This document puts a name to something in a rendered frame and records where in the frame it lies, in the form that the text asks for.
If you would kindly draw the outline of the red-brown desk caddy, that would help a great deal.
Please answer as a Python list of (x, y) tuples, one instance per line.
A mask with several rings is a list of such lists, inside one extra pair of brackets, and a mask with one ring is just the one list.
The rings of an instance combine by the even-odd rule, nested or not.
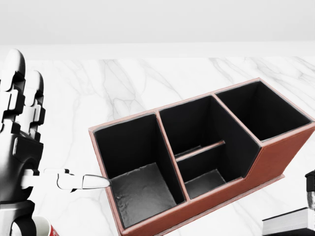
[(168, 233), (281, 179), (313, 132), (260, 78), (89, 129), (119, 236)]

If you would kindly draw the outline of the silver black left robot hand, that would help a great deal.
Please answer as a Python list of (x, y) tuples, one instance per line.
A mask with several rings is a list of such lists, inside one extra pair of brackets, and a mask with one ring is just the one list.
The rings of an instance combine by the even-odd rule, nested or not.
[(38, 71), (26, 76), (23, 54), (9, 51), (0, 77), (0, 205), (28, 199), (32, 188), (51, 180), (59, 189), (98, 189), (110, 186), (104, 177), (75, 176), (67, 169), (38, 171), (43, 143), (44, 82)]

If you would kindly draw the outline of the red and white mug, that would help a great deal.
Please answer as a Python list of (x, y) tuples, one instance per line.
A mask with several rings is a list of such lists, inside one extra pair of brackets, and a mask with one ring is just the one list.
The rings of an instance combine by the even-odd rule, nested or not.
[(46, 217), (33, 216), (32, 220), (36, 226), (36, 236), (60, 236)]

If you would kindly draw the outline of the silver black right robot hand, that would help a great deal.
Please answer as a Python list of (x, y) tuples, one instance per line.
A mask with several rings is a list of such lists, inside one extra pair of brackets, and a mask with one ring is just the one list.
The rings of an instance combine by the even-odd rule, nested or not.
[(315, 170), (307, 173), (305, 177), (308, 206), (315, 211)]

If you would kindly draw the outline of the black book with white pages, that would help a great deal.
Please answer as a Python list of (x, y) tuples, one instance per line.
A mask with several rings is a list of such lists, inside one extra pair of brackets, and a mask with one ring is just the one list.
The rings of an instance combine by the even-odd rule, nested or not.
[(315, 236), (315, 211), (304, 207), (263, 221), (263, 236)]

